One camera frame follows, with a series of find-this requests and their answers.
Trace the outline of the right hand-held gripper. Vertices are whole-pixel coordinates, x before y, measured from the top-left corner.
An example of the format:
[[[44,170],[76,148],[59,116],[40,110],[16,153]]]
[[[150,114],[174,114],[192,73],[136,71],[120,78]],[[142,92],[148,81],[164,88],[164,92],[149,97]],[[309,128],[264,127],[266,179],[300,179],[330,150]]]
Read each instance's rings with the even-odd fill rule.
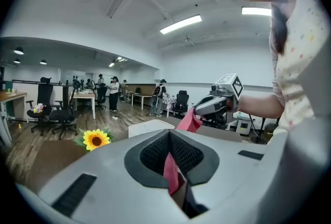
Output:
[[[236,120],[227,110],[227,100],[239,101],[244,87],[236,73],[226,74],[211,85],[209,95],[201,99],[194,107],[194,113],[220,128],[226,128]]]

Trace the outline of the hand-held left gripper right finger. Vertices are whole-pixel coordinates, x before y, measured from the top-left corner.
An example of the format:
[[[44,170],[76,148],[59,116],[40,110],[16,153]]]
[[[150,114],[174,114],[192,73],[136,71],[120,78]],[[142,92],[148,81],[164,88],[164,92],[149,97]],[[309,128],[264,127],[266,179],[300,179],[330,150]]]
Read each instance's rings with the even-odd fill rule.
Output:
[[[272,145],[240,143],[173,129],[175,146],[184,148],[181,170],[190,197],[208,209],[218,206],[258,207],[274,169]]]

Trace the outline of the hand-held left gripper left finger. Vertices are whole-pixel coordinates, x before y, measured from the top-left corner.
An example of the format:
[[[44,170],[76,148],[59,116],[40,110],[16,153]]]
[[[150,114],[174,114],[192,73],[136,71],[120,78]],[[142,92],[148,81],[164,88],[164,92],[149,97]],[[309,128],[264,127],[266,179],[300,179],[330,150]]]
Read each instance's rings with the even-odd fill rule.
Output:
[[[46,223],[186,223],[189,218],[168,190],[141,185],[124,157],[156,131],[100,147],[52,177],[38,193],[18,184],[32,210]]]

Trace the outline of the person's right hand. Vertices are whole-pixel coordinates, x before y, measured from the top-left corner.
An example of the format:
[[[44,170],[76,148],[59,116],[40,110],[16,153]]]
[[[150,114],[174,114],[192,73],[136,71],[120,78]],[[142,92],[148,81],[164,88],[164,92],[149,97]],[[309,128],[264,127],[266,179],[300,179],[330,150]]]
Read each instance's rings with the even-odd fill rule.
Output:
[[[236,100],[227,100],[227,110],[229,112],[235,113],[240,109],[239,107],[239,101]]]

